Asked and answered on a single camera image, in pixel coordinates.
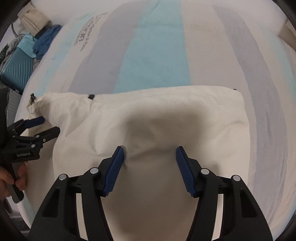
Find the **blue clothing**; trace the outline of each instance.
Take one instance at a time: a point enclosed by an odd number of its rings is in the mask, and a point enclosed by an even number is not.
[[[33,47],[36,43],[37,39],[35,39],[31,34],[27,33],[20,43],[18,44],[18,48],[26,53],[26,55],[30,56],[31,58],[35,58],[36,54],[33,51]]]
[[[37,40],[34,45],[34,53],[36,54],[36,59],[42,59],[43,55],[46,54],[50,47],[50,44],[59,33],[61,28],[61,25],[54,25]]]

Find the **human hand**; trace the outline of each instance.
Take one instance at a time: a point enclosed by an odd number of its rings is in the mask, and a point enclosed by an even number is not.
[[[23,191],[27,188],[27,167],[25,163],[22,163],[22,165],[19,167],[17,174],[19,178],[14,182],[10,173],[3,167],[0,167],[0,199],[10,196],[5,182],[9,184],[15,183],[20,191]]]

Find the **striped bedsheet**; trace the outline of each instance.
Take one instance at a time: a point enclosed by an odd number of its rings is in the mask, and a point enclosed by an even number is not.
[[[182,85],[237,89],[250,123],[247,185],[275,239],[296,209],[295,63],[290,46],[234,10],[201,1],[131,2],[65,25],[24,96]],[[26,101],[19,117],[26,116]]]

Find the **wrinkled fabric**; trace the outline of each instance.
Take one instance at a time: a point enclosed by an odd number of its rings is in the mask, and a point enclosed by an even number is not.
[[[42,156],[52,156],[53,173],[46,175],[56,179],[61,173],[82,175],[111,157],[117,146],[125,147],[114,190],[102,198],[114,241],[186,240],[197,199],[186,192],[176,162],[180,145],[216,175],[237,174],[248,181],[250,132],[244,100],[240,92],[226,87],[158,88],[96,95],[93,100],[88,95],[47,93],[28,110],[61,130],[53,150],[47,149],[52,144],[44,144],[38,173],[43,173]],[[49,179],[39,174],[29,179],[26,194],[35,201],[44,198],[42,193],[52,185]],[[77,207],[82,225],[79,202]],[[219,200],[218,228],[221,216]],[[216,229],[213,238],[219,232]],[[81,229],[80,234],[86,238]]]
[[[52,26],[49,30],[47,30],[35,43],[34,45],[34,53],[36,54],[36,59],[41,60],[42,57],[48,51],[50,44],[56,37],[56,35],[61,30],[61,25]]]
[[[40,61],[41,60],[38,60],[38,59],[34,59],[34,65],[33,65],[33,71],[35,71],[35,69],[38,67],[38,65],[40,64]]]
[[[18,47],[24,51],[26,55],[30,56],[31,58],[35,58],[36,54],[33,51],[33,47],[36,41],[37,39],[35,39],[31,34],[27,33],[18,44]]]

